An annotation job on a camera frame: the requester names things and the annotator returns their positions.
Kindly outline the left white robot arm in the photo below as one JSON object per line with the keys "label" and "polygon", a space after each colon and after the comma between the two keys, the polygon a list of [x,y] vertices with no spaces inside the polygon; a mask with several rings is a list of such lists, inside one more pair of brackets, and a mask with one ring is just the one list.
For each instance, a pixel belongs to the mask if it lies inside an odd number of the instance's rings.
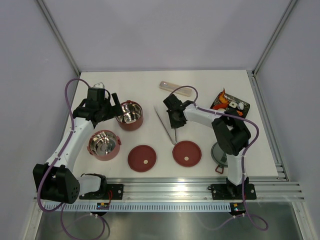
{"label": "left white robot arm", "polygon": [[71,113],[71,129],[57,149],[44,164],[36,164],[32,174],[37,191],[37,203],[42,200],[73,204],[77,198],[89,200],[112,200],[117,190],[107,183],[104,175],[84,173],[75,177],[73,169],[84,144],[91,156],[106,162],[120,152],[121,140],[110,130],[94,132],[100,122],[121,115],[122,107],[116,93],[108,94],[102,88],[91,87],[87,97]]}

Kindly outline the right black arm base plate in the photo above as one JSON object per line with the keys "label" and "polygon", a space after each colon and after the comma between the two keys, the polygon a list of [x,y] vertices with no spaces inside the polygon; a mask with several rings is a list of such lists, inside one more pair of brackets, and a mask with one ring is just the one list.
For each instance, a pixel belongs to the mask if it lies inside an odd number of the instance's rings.
{"label": "right black arm base plate", "polygon": [[242,200],[243,196],[245,200],[257,199],[255,185],[252,183],[245,183],[244,187],[242,184],[211,184],[207,189],[211,191],[213,200]]}

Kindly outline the pink steel bowl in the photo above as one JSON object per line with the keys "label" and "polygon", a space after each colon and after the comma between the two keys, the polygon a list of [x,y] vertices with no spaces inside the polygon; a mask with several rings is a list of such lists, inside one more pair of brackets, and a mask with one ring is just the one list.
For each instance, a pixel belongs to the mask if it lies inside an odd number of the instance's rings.
{"label": "pink steel bowl", "polygon": [[99,161],[110,161],[118,155],[121,145],[122,142],[115,133],[100,130],[89,139],[87,151]]}

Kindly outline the black floral food tray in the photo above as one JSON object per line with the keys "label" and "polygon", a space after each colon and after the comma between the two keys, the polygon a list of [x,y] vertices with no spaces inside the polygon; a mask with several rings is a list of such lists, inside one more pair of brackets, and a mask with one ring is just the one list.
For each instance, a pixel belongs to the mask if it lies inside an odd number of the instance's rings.
{"label": "black floral food tray", "polygon": [[213,103],[210,106],[210,108],[212,110],[221,110],[221,111],[225,110],[225,111],[227,111],[229,109],[234,109],[234,110],[236,110],[236,112],[238,113],[238,115],[240,117],[242,117],[242,118],[247,117],[248,112],[251,107],[251,105],[249,103],[225,92],[224,96],[226,99],[228,99],[229,104],[228,105],[221,104],[219,101],[219,98],[218,98],[219,94],[217,95],[217,97],[215,98],[215,100],[213,101]]}

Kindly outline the orange shrimp on tray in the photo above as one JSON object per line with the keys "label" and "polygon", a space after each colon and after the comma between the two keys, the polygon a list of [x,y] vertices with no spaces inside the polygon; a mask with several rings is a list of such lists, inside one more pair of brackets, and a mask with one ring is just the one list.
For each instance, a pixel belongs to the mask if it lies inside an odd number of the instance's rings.
{"label": "orange shrimp on tray", "polygon": [[227,98],[225,98],[225,93],[226,93],[225,88],[223,88],[223,91],[220,92],[219,95],[218,95],[218,99],[219,99],[221,104],[224,104],[224,105],[228,106],[229,105],[229,101],[228,101]]}

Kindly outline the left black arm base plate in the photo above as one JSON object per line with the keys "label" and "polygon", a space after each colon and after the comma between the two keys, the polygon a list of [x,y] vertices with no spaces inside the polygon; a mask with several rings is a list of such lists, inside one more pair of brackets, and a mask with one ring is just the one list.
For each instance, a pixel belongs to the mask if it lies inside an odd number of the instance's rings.
{"label": "left black arm base plate", "polygon": [[79,196],[81,200],[122,200],[124,192],[123,184],[104,184],[99,190],[88,192]]}

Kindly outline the aluminium front rail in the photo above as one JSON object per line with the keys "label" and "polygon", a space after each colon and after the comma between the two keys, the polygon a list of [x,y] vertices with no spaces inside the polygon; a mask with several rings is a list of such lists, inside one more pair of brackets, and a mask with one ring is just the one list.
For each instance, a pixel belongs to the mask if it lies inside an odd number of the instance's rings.
{"label": "aluminium front rail", "polygon": [[[123,184],[123,201],[128,202],[209,202],[208,187],[223,184],[224,177],[109,178],[110,184]],[[286,178],[256,178],[257,202],[303,202],[305,195],[296,181]]]}

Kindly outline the metal tongs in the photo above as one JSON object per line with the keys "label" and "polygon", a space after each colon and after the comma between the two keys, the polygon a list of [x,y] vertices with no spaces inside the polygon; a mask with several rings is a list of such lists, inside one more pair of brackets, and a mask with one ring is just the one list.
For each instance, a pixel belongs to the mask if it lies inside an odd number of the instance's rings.
{"label": "metal tongs", "polygon": [[161,104],[155,104],[153,107],[171,143],[173,145],[176,145],[178,141],[177,132],[174,128],[171,128],[170,119],[167,113],[166,106],[161,103]]}

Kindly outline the dark red steel bowl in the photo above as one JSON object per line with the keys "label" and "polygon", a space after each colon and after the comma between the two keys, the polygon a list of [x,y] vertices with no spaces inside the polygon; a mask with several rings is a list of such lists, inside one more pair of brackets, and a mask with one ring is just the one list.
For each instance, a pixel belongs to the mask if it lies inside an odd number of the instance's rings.
{"label": "dark red steel bowl", "polygon": [[125,131],[135,131],[140,128],[144,122],[143,109],[135,101],[127,100],[121,103],[121,109],[124,114],[124,122],[118,122],[118,125]]}

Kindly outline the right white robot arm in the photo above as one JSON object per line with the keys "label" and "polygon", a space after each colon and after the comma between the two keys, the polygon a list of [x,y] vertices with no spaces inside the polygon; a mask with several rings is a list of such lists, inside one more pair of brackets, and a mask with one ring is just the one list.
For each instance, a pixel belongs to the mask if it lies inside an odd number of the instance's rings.
{"label": "right white robot arm", "polygon": [[195,122],[213,129],[217,144],[227,157],[227,193],[232,198],[239,198],[245,192],[242,182],[247,177],[243,156],[251,138],[244,119],[236,112],[224,113],[201,108],[190,100],[182,102],[174,94],[165,98],[163,103],[167,108],[172,129],[181,128],[187,122]]}

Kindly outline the dark red lid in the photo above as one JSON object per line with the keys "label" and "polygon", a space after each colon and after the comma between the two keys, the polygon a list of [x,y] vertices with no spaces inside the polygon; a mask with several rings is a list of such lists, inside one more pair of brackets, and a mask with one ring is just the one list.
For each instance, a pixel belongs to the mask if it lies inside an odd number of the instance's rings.
{"label": "dark red lid", "polygon": [[138,172],[144,173],[151,170],[157,161],[155,150],[148,145],[138,145],[128,154],[127,162],[129,167]]}
{"label": "dark red lid", "polygon": [[174,146],[172,156],[177,164],[189,168],[200,162],[202,151],[196,143],[184,140]]}

